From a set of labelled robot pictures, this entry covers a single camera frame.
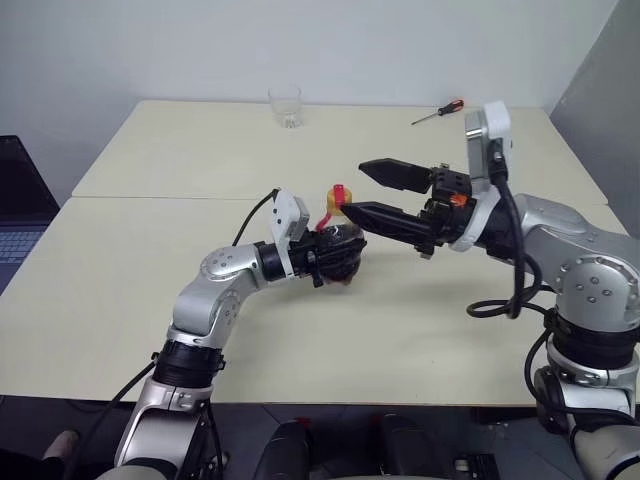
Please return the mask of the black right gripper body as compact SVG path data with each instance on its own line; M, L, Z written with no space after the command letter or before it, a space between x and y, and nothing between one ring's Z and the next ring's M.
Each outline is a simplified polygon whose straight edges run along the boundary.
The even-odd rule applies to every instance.
M431 229L431 237L416 251L429 259L436 247L453 244L465 231L473 213L471 181L467 174L446 164L431 169L431 197L418 218Z

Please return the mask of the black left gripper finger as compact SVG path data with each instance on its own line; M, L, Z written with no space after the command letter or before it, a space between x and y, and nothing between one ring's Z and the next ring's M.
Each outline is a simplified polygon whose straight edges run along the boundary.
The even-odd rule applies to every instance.
M322 277L328 282L351 282L359 270L359 258L344 258L322 265Z
M330 225L319 231L322 248L337 248L364 239L357 225Z

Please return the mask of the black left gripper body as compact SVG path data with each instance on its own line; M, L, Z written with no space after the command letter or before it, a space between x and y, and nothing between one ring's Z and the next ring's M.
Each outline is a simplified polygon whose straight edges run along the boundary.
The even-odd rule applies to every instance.
M313 287L319 288L324 285L324 280L320 273L316 240L315 232L305 230L299 240L289 243L289 260L295 277L310 277Z

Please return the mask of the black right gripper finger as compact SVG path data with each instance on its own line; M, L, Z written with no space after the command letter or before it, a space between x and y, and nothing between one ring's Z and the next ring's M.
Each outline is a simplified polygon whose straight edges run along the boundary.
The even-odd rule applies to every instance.
M344 215L362 230L410 245L426 241L426 225L402 209L367 201L344 205Z
M395 190L426 193L431 187L429 168L392 158L362 162L359 170L379 185Z

